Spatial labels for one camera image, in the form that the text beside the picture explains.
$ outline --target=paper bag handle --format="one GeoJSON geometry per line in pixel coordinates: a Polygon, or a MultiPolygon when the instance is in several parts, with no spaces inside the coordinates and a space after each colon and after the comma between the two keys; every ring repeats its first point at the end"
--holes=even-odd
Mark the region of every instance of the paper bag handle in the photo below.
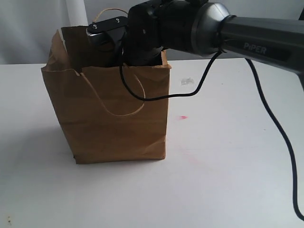
{"type": "MultiPolygon", "coordinates": [[[[93,91],[94,95],[96,96],[97,100],[99,101],[99,104],[101,105],[101,107],[104,108],[104,109],[106,110],[106,112],[109,113],[109,114],[112,115],[112,116],[116,116],[116,117],[127,117],[127,116],[131,116],[131,115],[135,115],[135,114],[137,114],[139,111],[141,111],[142,108],[144,107],[144,102],[143,102],[142,105],[141,105],[137,110],[135,110],[135,111],[132,112],[132,113],[128,113],[128,114],[124,114],[124,115],[116,115],[116,114],[110,112],[110,111],[106,108],[104,102],[103,102],[102,99],[99,97],[99,95],[98,95],[97,91],[95,90],[94,86],[93,86],[92,83],[89,81],[89,79],[87,79],[87,77],[85,76],[85,74],[84,74],[84,73],[80,73],[80,76],[85,80],[85,82],[86,82],[86,83],[89,85],[89,87],[92,89],[92,91],[93,91]]],[[[139,84],[140,87],[142,88],[143,97],[145,98],[145,97],[146,97],[146,93],[145,93],[145,90],[144,90],[144,88],[143,88],[143,85],[142,85],[142,83],[140,82],[140,80],[138,79],[138,77],[137,77],[135,74],[134,74],[134,76],[135,76],[136,81],[138,82],[138,84],[139,84]]]]}

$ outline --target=red stain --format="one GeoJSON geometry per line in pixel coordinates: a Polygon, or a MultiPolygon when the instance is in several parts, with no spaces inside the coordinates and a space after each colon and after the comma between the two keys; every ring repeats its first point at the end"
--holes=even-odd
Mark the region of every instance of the red stain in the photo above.
{"type": "Polygon", "coordinates": [[[185,115],[181,115],[180,116],[180,120],[185,120],[185,119],[187,119],[188,117],[187,116],[185,116],[185,115]]]}

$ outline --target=pink smudge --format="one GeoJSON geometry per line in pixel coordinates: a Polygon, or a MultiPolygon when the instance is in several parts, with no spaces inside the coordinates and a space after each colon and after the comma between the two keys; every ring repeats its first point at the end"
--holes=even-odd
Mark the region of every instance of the pink smudge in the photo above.
{"type": "Polygon", "coordinates": [[[185,115],[181,115],[180,116],[180,120],[185,120],[185,119],[187,119],[188,117],[187,116],[185,116],[185,115]]]}

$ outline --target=white table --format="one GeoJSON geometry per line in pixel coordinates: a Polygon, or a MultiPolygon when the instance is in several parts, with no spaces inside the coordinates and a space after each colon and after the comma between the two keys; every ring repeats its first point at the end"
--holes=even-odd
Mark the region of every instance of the white table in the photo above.
{"type": "MultiPolygon", "coordinates": [[[[207,61],[170,64],[171,93],[189,92],[207,61]]],[[[304,212],[304,93],[296,75],[256,66],[294,146],[304,212]]],[[[304,227],[287,147],[245,60],[217,60],[197,96],[170,100],[165,160],[92,165],[75,164],[40,67],[0,66],[1,228],[304,227]]]]}

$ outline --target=brown paper bag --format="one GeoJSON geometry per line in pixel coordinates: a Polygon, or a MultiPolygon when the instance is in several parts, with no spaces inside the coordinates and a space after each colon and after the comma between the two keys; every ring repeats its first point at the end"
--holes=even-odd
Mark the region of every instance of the brown paper bag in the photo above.
{"type": "MultiPolygon", "coordinates": [[[[168,100],[143,103],[124,88],[111,53],[88,43],[85,27],[62,28],[52,39],[43,79],[77,163],[164,159],[168,100]]],[[[102,48],[109,50],[110,45],[102,48]]],[[[141,96],[169,92],[170,65],[124,67],[141,96]]]]}

